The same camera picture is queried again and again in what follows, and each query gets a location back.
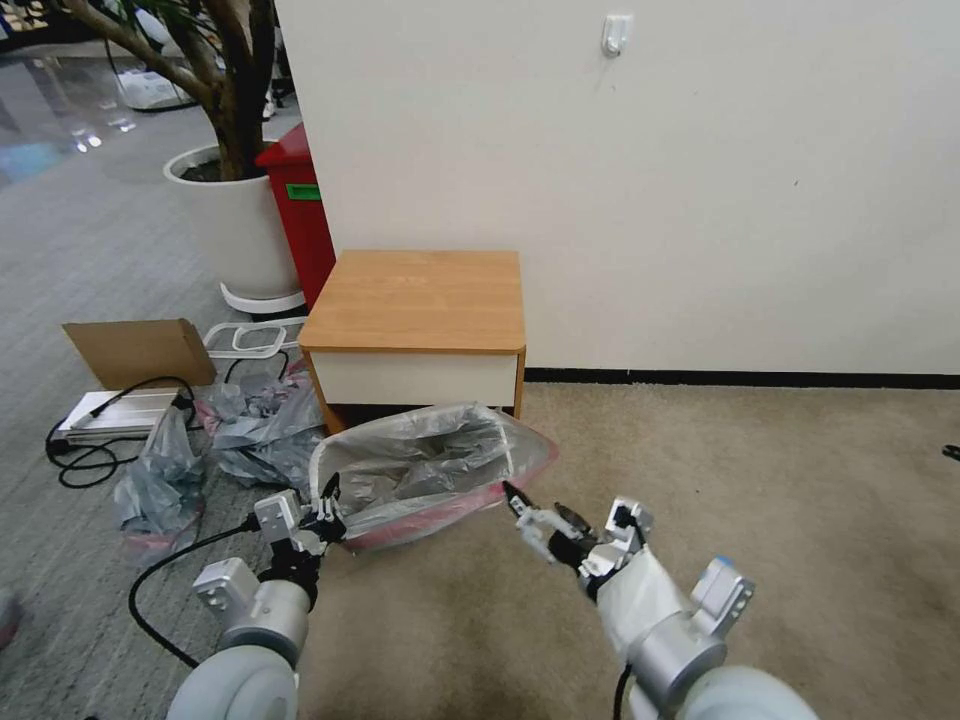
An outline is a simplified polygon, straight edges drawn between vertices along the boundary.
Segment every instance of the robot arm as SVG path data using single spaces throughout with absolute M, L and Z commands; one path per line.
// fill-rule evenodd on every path
M 543 510 L 510 483 L 504 492 L 523 539 L 549 562 L 573 568 L 596 602 L 636 682 L 629 700 L 636 720 L 816 720 L 779 680 L 751 668 L 720 668 L 726 635 L 755 589 L 729 560 L 714 558 L 688 597 L 647 544 L 653 516 L 640 503 L 617 497 L 604 529 L 594 533 L 559 503 Z M 545 529 L 553 531 L 547 539 Z
M 167 720 L 294 720 L 296 667 L 320 563 L 346 532 L 338 483 L 331 478 L 316 512 L 301 506 L 293 490 L 254 505 L 272 551 L 270 568 L 259 577 L 242 559 L 228 558 L 207 565 L 194 581 L 194 593 L 220 621 L 221 650 L 190 673 Z

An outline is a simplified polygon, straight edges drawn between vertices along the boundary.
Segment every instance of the red trash can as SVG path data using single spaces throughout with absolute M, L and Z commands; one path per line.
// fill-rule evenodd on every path
M 303 297 L 312 308 L 336 257 L 303 123 L 260 153 L 257 165 L 270 176 Z

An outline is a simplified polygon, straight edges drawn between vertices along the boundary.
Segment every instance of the cardboard box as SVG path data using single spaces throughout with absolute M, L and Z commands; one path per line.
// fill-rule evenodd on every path
M 183 318 L 66 323 L 63 329 L 107 390 L 123 390 L 158 375 L 176 375 L 191 385 L 209 385 L 217 376 L 200 333 Z

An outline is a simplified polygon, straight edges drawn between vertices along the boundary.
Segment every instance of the white drawer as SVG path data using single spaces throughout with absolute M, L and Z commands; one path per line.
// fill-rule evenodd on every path
M 516 355 L 311 352 L 327 403 L 513 406 Z

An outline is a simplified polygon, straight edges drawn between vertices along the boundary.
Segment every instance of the floor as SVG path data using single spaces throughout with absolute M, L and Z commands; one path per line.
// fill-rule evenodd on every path
M 2 76 L 0 96 L 16 102 Z M 211 141 L 202 113 L 131 118 L 134 131 L 0 191 L 0 585 L 28 612 L 0 652 L 8 720 L 160 718 L 185 676 L 126 614 L 135 571 L 110 483 L 61 488 L 41 447 L 95 387 L 61 323 L 186 317 L 204 329 L 231 317 L 160 175 Z M 267 128 L 298 121 L 288 109 Z M 525 420 L 560 446 L 534 499 L 599 520 L 614 494 L 635 496 L 682 587 L 718 552 L 756 579 L 733 662 L 780 676 L 824 718 L 955 714 L 960 464 L 939 447 L 960 439 L 956 393 L 531 384 Z M 202 532 L 263 493 L 211 469 Z M 230 554 L 256 563 L 263 550 L 238 538 L 146 588 L 147 616 L 200 656 L 216 633 L 189 584 Z M 609 712 L 619 668 L 595 609 L 502 507 L 406 547 L 333 552 L 320 595 L 302 718 Z
M 128 57 L 115 62 L 120 72 L 134 67 Z M 96 154 L 140 120 L 100 58 L 0 55 L 0 88 L 0 189 Z

